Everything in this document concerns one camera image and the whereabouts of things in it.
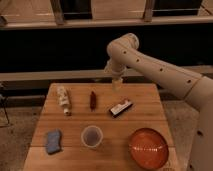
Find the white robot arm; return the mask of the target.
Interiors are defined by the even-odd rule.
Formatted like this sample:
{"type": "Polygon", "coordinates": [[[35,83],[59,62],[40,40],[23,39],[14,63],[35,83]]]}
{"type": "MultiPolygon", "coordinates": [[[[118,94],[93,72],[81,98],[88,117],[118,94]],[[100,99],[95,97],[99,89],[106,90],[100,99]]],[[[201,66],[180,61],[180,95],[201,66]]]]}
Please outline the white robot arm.
{"type": "Polygon", "coordinates": [[[213,171],[213,79],[138,51],[139,39],[127,33],[106,47],[106,71],[120,79],[127,67],[167,89],[199,112],[187,171],[213,171]]]}

